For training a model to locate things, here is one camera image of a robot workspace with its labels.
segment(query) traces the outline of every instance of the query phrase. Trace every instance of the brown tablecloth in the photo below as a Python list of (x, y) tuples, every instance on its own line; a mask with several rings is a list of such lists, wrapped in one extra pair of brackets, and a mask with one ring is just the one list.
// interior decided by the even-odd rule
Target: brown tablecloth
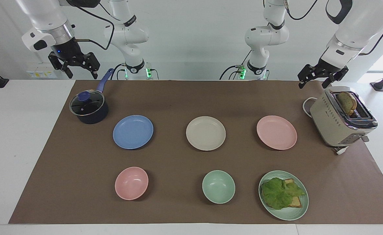
[[(68, 104), (97, 84), (75, 82), (9, 223), (383, 224), (383, 175), (364, 143), (336, 156), (302, 111), (306, 98), (323, 92), (319, 82), (301, 90), (283, 81), (109, 81), (108, 116), (86, 125)], [(113, 128), (133, 114), (148, 117), (154, 135), (138, 150), (121, 149)], [(260, 141), (255, 127), (267, 115), (294, 125), (293, 148), (277, 151)], [(221, 147), (203, 152), (187, 142), (186, 126), (198, 116), (224, 124)], [(139, 199), (124, 201), (114, 183), (130, 166), (146, 170), (149, 187)], [(226, 204), (212, 204), (202, 192), (204, 175), (215, 169), (236, 183)], [(306, 186), (310, 203), (301, 219), (279, 220), (261, 204), (258, 183), (272, 170), (290, 172)]]

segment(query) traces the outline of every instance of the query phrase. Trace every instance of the pink bowl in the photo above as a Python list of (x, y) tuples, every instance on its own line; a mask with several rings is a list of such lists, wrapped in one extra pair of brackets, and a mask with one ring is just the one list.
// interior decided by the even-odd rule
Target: pink bowl
[(258, 137), (277, 150), (290, 149), (296, 144), (297, 132), (293, 125), (279, 116), (265, 116), (257, 124)]
[(116, 178), (116, 194), (125, 200), (134, 200), (144, 194), (148, 187), (148, 175), (139, 167), (123, 170)]

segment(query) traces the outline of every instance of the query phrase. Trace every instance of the green bowl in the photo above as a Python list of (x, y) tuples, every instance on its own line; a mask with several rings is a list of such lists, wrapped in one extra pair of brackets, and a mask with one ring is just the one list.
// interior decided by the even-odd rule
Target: green bowl
[(209, 201), (224, 204), (234, 197), (235, 182), (225, 171), (215, 170), (203, 178), (202, 189)]
[[(302, 204), (302, 208), (287, 207), (287, 208), (283, 208), (281, 210), (276, 210), (274, 208), (269, 207), (266, 204), (266, 202), (264, 201), (264, 198), (263, 198), (263, 193), (261, 192), (262, 191), (261, 186), (263, 185), (263, 183), (265, 183), (265, 182), (267, 182), (267, 181), (269, 181), (275, 177), (282, 179), (282, 180), (292, 178), (295, 181), (295, 183), (297, 184), (297, 186), (299, 186), (305, 192), (305, 195), (302, 195), (299, 197), (300, 202)], [(285, 172), (285, 171), (270, 171), (266, 175), (264, 175), (261, 178), (260, 184), (258, 185), (258, 194), (260, 195), (260, 200), (261, 200), (262, 204), (264, 205), (264, 207), (266, 208), (266, 210), (270, 214), (274, 215), (275, 217), (277, 217), (281, 220), (287, 220), (287, 221), (297, 220), (300, 217), (302, 217), (303, 215), (305, 215), (305, 213), (309, 207), (309, 196), (308, 196), (308, 192), (306, 191), (305, 186), (297, 177), (295, 177), (294, 175), (292, 175), (288, 172)]]

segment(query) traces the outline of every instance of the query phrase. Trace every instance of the blue plate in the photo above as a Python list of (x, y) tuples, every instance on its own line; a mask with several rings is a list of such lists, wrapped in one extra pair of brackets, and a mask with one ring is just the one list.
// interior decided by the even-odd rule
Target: blue plate
[(123, 149), (137, 149), (152, 137), (154, 126), (144, 116), (132, 115), (120, 120), (114, 128), (114, 141)]

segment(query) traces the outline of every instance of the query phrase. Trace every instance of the plate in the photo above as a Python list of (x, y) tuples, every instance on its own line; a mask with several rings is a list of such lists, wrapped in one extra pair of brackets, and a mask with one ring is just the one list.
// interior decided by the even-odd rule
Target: plate
[(265, 116), (257, 123), (257, 134), (268, 147), (290, 149), (296, 144), (297, 132), (293, 125), (279, 116)]
[(124, 200), (135, 200), (148, 188), (148, 174), (140, 167), (126, 168), (115, 180), (116, 194)]
[[(263, 183), (265, 183), (265, 182), (267, 182), (267, 181), (269, 181), (275, 177), (280, 178), (282, 180), (292, 178), (295, 181), (295, 183), (297, 184), (297, 186), (299, 186), (305, 192), (305, 195), (302, 195), (299, 197), (300, 202), (302, 204), (302, 208), (287, 207), (287, 208), (283, 208), (281, 210), (275, 210), (274, 208), (271, 208), (266, 204), (266, 202), (264, 201), (264, 198), (263, 198), (263, 194), (261, 192), (261, 186), (263, 185)], [(308, 192), (306, 191), (305, 186), (297, 177), (295, 177), (294, 175), (292, 175), (286, 171), (270, 171), (266, 175), (264, 175), (260, 180), (260, 184), (258, 185), (258, 194), (260, 195), (260, 200), (261, 200), (263, 206), (266, 208), (266, 210), (270, 214), (274, 215), (275, 217), (277, 217), (281, 220), (287, 220), (287, 221), (297, 220), (300, 217), (302, 217), (303, 215), (305, 215), (305, 213), (309, 207), (309, 196), (308, 196)]]
[(235, 182), (225, 171), (214, 170), (203, 178), (202, 189), (209, 201), (224, 204), (234, 197)]
[(148, 143), (153, 133), (154, 126), (149, 119), (141, 115), (132, 115), (117, 123), (113, 138), (123, 149), (137, 149)]
[(223, 144), (226, 130), (218, 119), (202, 116), (189, 123), (186, 136), (193, 147), (203, 151), (211, 151)]

